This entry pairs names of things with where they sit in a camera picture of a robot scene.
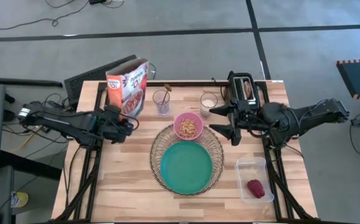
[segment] glass cup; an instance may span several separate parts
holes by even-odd
[[[152,99],[154,100],[154,103],[157,107],[158,114],[166,115],[168,113],[168,106],[170,103],[170,94],[165,90],[158,90],[154,93]]]
[[[217,96],[213,93],[205,93],[200,97],[200,114],[206,118],[210,117],[210,109],[216,107]]]

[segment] wooden table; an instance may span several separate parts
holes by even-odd
[[[93,110],[98,81],[84,82],[78,111]],[[267,81],[270,101],[288,104],[285,85],[282,81]],[[124,144],[104,142],[98,183],[94,200],[92,222],[269,222],[275,221],[273,203],[250,204],[239,199],[234,165],[243,157],[264,157],[260,139],[253,138],[242,130],[240,145],[232,146],[230,141],[216,133],[224,148],[224,171],[218,183],[206,193],[197,196],[181,196],[163,189],[152,175],[149,152],[152,141],[161,129],[173,123],[173,117],[183,112],[200,112],[200,96],[206,92],[216,94],[219,105],[223,100],[219,87],[173,87],[170,93],[170,112],[157,115],[152,95],[162,87],[147,87],[144,110],[138,117],[140,126]],[[210,123],[228,124],[224,116],[212,114],[204,119]],[[300,150],[298,141],[289,145]],[[65,158],[68,173],[69,164],[78,148],[71,142]],[[288,188],[301,206],[316,217],[310,184],[303,159],[288,149],[282,150]],[[79,186],[85,150],[75,158],[72,168],[70,199]],[[85,217],[88,193],[83,198],[80,217]],[[282,216],[285,215],[283,195],[279,191]],[[61,175],[52,218],[59,216],[65,208],[65,184]]]

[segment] green plate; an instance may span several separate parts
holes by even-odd
[[[163,155],[160,172],[166,185],[179,194],[195,194],[208,184],[213,163],[203,146],[182,141]]]

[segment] gray floor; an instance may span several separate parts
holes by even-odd
[[[61,2],[52,0],[55,5]],[[0,0],[0,27],[57,17],[79,9],[83,2],[52,9],[41,0]],[[252,3],[259,27],[360,24],[360,1]],[[244,0],[127,0],[120,9],[87,6],[79,14],[60,20],[57,27],[42,22],[0,31],[0,37],[229,27],[251,27]],[[343,100],[352,117],[360,112],[360,100],[350,97],[335,67],[336,60],[360,58],[360,30],[274,32],[263,33],[261,38],[272,79],[285,80],[291,106],[337,98]],[[158,69],[158,79],[226,78],[230,70],[262,78],[252,33],[0,42],[0,77],[62,81],[130,54],[149,58]],[[9,86],[7,92],[17,98],[17,103],[7,105],[12,110],[32,100],[44,100],[53,92],[65,97],[65,91],[58,88]],[[319,217],[360,223],[360,156],[350,145],[348,126],[322,125],[300,142]],[[360,150],[360,129],[354,134]],[[2,147],[12,151],[22,141],[4,133]],[[38,138],[17,154],[26,156],[47,143]],[[53,144],[33,159],[48,161],[62,147]],[[63,154],[54,165],[60,167],[62,162]],[[30,178],[24,174],[16,177],[17,186]],[[32,210],[18,215],[18,223],[49,219],[57,184],[38,179],[29,186],[25,191],[31,194],[31,200],[23,210]]]

